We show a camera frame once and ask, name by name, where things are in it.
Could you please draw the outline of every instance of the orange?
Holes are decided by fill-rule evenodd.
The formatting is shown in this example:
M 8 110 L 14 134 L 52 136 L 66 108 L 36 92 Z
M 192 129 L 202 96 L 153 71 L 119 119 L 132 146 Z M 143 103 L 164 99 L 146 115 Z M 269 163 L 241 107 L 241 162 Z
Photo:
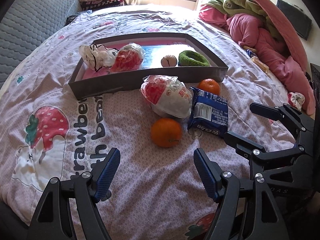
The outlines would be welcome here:
M 181 140 L 182 128 L 173 119 L 161 118 L 152 125 L 150 135 L 156 145 L 169 148 L 177 145 Z
M 220 86 L 219 86 L 219 84 L 217 82 L 215 82 L 211 78 L 202 80 L 199 83 L 198 88 L 203 90 L 203 91 L 213 93 L 213 94 L 215 94 L 217 96 L 220 95 Z

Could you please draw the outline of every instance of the bed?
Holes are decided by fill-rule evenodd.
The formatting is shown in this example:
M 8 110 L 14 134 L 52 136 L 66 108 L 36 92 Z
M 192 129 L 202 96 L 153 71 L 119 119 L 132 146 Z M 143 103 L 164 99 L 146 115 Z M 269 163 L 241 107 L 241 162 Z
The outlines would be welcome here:
M 0 90 L 0 199 L 26 225 L 52 171 L 61 180 L 73 178 L 90 171 L 112 147 L 120 150 L 121 163 L 108 198 L 98 204 L 112 239 L 196 239 L 208 230 L 216 205 L 207 197 L 193 164 L 198 147 L 223 170 L 248 177 L 244 158 L 217 136 L 188 132 L 187 120 L 180 121 L 183 136 L 178 146 L 156 147 L 149 130 L 159 117 L 139 90 L 76 100 L 68 80 L 80 59 L 80 45 L 149 31 L 191 34 L 225 62 L 229 69 L 221 96 L 228 100 L 229 130 L 267 151 L 295 143 L 280 122 L 250 112 L 252 102 L 282 105 L 288 92 L 275 76 L 251 62 L 225 30 L 175 7 L 125 6 L 83 14 L 23 60 Z M 99 111 L 101 122 L 97 122 Z M 32 126 L 35 116 L 39 123 L 49 116 L 51 127 Z M 36 129 L 48 133 L 35 145 Z M 54 129 L 64 129 L 64 135 L 52 133 Z M 16 169 L 19 165 L 28 169 Z M 75 202 L 70 204 L 77 238 L 84 239 Z

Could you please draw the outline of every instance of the blue gripper pad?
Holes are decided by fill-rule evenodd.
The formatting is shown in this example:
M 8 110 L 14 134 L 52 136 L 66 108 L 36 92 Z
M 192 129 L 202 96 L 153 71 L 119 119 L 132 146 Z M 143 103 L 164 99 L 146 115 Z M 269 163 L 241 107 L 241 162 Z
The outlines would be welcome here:
M 212 174 L 212 168 L 210 169 L 208 167 L 208 163 L 209 165 L 212 165 L 209 158 L 201 148 L 198 148 L 194 151 L 193 161 L 208 197 L 212 198 L 216 202 L 219 199 L 217 180 Z
M 117 148 L 112 148 L 105 159 L 92 169 L 90 195 L 96 203 L 106 196 L 119 164 L 120 151 Z

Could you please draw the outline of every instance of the green hair scrunchie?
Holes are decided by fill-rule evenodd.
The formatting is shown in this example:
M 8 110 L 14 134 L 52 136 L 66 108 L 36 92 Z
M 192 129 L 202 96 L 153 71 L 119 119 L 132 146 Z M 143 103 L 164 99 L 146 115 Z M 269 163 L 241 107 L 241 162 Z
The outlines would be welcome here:
M 192 50 L 181 52 L 179 62 L 183 67 L 210 67 L 209 61 L 203 55 Z

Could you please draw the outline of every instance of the blue snack wrapper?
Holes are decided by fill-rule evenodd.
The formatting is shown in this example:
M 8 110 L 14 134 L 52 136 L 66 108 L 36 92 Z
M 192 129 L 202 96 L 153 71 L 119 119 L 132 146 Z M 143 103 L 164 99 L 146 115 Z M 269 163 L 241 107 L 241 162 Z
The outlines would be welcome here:
M 247 54 L 249 57 L 257 57 L 255 53 L 253 53 L 251 50 L 247 49 Z
M 228 101 L 198 88 L 191 89 L 193 100 L 188 130 L 194 127 L 223 138 L 228 131 Z

